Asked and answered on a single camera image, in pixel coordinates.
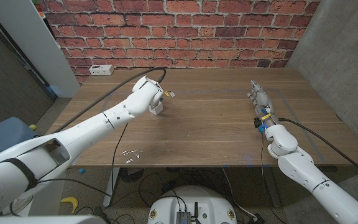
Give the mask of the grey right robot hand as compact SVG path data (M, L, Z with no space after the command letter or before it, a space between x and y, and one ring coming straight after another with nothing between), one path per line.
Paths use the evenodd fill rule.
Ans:
M257 115L256 128L260 126L267 129L280 124L273 110L273 103L270 97L255 80L251 81L251 93L248 93L247 96L252 102Z

